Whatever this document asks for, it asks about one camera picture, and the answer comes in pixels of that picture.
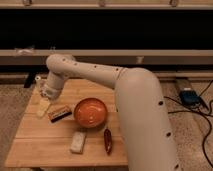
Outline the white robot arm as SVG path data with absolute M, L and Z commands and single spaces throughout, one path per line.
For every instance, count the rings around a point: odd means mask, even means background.
M 114 90 L 129 171 L 181 171 L 159 79 L 144 68 L 78 62 L 52 54 L 42 93 L 57 99 L 66 80 L 75 74 Z

